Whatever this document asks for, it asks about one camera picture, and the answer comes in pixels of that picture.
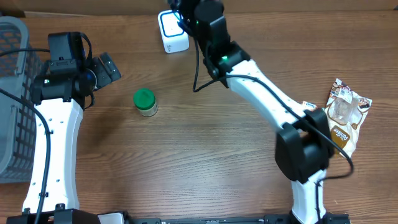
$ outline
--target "green lid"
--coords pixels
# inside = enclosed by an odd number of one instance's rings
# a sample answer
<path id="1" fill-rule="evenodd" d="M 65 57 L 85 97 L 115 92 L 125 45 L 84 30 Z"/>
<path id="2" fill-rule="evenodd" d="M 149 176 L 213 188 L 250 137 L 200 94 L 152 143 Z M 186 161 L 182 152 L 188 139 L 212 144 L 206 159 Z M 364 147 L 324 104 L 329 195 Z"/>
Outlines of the green lid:
<path id="1" fill-rule="evenodd" d="M 140 110 L 149 110 L 155 105 L 155 95 L 151 90 L 140 89 L 134 94 L 134 104 Z"/>

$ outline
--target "food package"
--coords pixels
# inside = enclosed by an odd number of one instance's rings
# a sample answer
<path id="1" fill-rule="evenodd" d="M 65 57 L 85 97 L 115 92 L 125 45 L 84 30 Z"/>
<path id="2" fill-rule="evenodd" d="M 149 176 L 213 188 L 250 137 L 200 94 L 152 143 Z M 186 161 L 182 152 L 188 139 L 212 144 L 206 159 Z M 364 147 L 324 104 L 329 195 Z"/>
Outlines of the food package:
<path id="1" fill-rule="evenodd" d="M 325 113 L 328 116 L 332 140 L 350 157 L 355 151 L 359 129 L 371 105 L 372 100 L 359 96 L 341 80 L 336 79 Z"/>

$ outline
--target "small container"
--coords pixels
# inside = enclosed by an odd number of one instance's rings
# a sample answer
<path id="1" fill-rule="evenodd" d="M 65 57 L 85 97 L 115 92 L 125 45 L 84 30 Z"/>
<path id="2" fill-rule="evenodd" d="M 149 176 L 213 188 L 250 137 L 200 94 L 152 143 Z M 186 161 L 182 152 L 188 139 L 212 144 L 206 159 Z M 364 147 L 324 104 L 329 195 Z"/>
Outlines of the small container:
<path id="1" fill-rule="evenodd" d="M 146 88 L 140 89 L 134 94 L 134 104 L 143 116 L 153 116 L 157 112 L 157 102 L 154 92 Z"/>

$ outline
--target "gray plastic basket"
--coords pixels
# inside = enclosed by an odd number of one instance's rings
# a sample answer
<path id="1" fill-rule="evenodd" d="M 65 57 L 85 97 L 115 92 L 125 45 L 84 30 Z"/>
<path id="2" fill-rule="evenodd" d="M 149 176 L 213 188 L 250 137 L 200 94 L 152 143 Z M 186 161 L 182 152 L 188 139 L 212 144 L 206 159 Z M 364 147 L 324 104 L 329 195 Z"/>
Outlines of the gray plastic basket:
<path id="1" fill-rule="evenodd" d="M 26 25 L 14 17 L 0 17 L 0 52 L 28 47 Z M 35 52 L 0 57 L 0 88 L 32 105 L 29 87 L 41 66 Z M 30 181 L 35 152 L 35 114 L 0 95 L 0 127 L 0 183 Z"/>

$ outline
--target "wooden tabletop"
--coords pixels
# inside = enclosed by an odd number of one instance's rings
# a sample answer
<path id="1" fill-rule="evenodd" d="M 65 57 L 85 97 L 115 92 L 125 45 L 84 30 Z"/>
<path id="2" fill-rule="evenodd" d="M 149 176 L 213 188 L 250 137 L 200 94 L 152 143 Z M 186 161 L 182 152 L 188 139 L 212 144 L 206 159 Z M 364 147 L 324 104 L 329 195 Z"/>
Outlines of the wooden tabletop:
<path id="1" fill-rule="evenodd" d="M 336 78 L 373 100 L 353 154 L 356 172 L 325 183 L 325 206 L 352 223 L 398 223 L 398 13 L 227 14 L 233 40 L 297 101 L 324 106 Z M 156 16 L 24 19 L 33 47 L 81 31 L 109 52 L 122 79 L 96 92 L 78 136 L 80 208 L 134 217 L 200 218 L 288 213 L 289 180 L 274 161 L 269 124 L 220 83 L 192 93 L 195 48 L 166 54 Z M 42 59 L 49 56 L 40 53 Z M 200 83 L 210 79 L 200 67 Z M 133 94 L 150 88 L 151 118 Z M 329 174 L 348 165 L 331 160 Z M 0 216 L 20 214 L 29 183 L 0 185 Z"/>

